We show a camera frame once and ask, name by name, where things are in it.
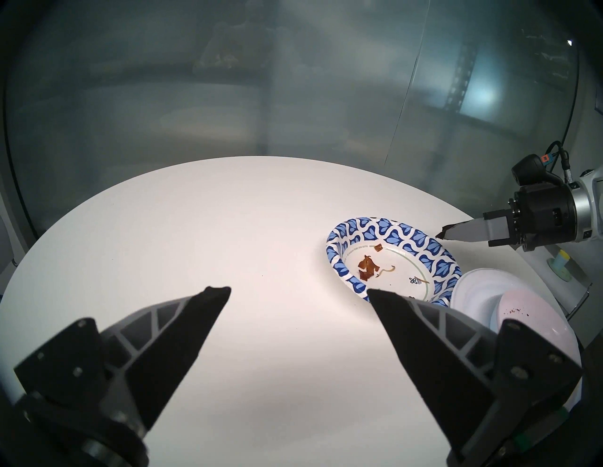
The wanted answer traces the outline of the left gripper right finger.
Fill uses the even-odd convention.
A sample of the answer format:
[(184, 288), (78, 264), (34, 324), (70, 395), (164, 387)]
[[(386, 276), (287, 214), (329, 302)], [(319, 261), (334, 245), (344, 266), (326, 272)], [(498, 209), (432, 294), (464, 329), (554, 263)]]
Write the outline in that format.
[(449, 442), (447, 466), (511, 466), (567, 419), (581, 364), (526, 323), (495, 333), (458, 310), (367, 292)]

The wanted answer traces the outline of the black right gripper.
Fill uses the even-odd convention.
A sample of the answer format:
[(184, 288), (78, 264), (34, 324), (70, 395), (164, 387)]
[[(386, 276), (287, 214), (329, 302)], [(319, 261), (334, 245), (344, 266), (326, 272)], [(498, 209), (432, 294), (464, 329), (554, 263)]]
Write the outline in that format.
[[(549, 173), (537, 154), (522, 158), (511, 173), (520, 187), (513, 197), (513, 209), (522, 249), (530, 252), (540, 246), (575, 240), (576, 208), (568, 184)], [(487, 242), (490, 247), (512, 245), (513, 211), (487, 212), (481, 218), (446, 225), (435, 238)]]

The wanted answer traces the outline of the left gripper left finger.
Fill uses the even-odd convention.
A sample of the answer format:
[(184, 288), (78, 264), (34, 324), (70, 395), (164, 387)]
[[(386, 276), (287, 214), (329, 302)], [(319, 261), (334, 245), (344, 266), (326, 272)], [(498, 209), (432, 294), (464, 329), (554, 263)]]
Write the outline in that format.
[(99, 331), (79, 318), (14, 372), (14, 420), (65, 466), (148, 466), (145, 436), (197, 360), (230, 287), (140, 309)]

